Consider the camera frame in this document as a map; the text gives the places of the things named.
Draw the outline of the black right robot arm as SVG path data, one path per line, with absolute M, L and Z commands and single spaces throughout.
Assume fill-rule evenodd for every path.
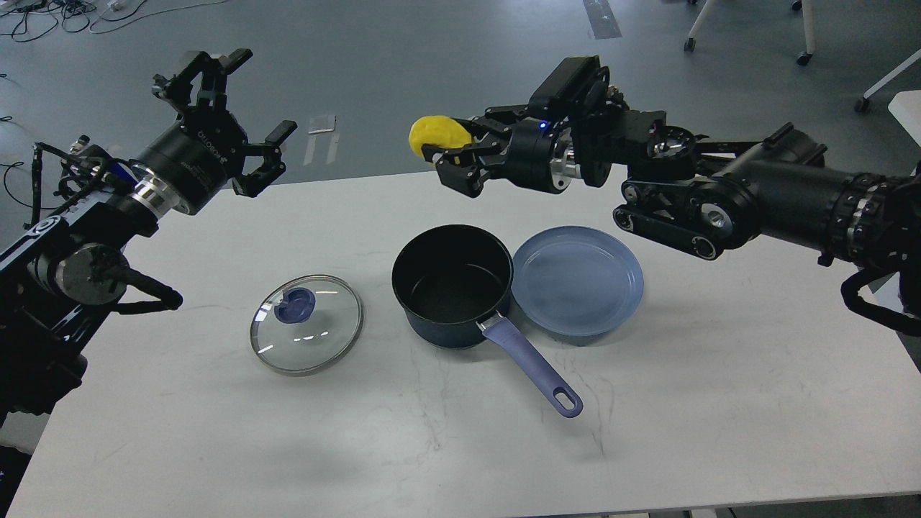
M 626 232 L 713 261 L 759 235 L 852 263 L 849 311 L 919 335 L 919 173 L 842 173 L 826 147 L 792 124 L 756 141 L 711 141 L 671 127 L 662 111 L 631 109 L 599 57 L 566 57 L 527 103 L 468 120 L 424 116 L 412 151 L 444 186 L 471 198 L 491 179 L 559 194 L 572 179 L 599 188 L 626 167 Z

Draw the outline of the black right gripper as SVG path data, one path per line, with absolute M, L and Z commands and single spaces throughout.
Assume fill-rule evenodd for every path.
M 529 115 L 525 104 L 488 107 L 483 114 L 460 119 L 460 125 L 476 139 L 493 135 L 509 144 L 473 143 L 450 150 L 422 145 L 423 158 L 452 191 L 476 198 L 487 181 L 503 179 L 523 189 L 561 194 L 580 178 L 570 130 L 552 128 Z

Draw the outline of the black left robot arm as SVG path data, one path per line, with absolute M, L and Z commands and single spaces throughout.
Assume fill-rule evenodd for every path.
M 286 170 L 285 120 L 249 138 L 227 108 L 227 79 L 253 55 L 189 52 L 155 98 L 176 120 L 137 158 L 120 160 L 85 135 L 69 150 L 33 145 L 32 223 L 2 253 L 2 417 L 43 415 L 81 386 L 83 348 L 111 314 L 173 311 L 182 295 L 135 270 L 131 239 L 151 237 L 171 211 L 199 213 L 227 184 L 254 198 Z

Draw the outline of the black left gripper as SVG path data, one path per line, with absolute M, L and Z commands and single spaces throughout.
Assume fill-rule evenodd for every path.
M 173 76 L 153 76 L 153 95 L 167 102 L 176 118 L 134 158 L 134 169 L 167 183 L 178 194 L 174 209 L 185 215 L 199 213 L 234 175 L 234 193 L 255 198 L 286 172 L 281 145 L 296 131 L 297 123 L 280 121 L 263 143 L 249 144 L 246 132 L 227 109 L 228 76 L 252 56 L 249 48 L 230 55 L 191 50 L 183 56 L 184 67 Z M 252 173 L 239 174 L 243 156 L 263 161 Z

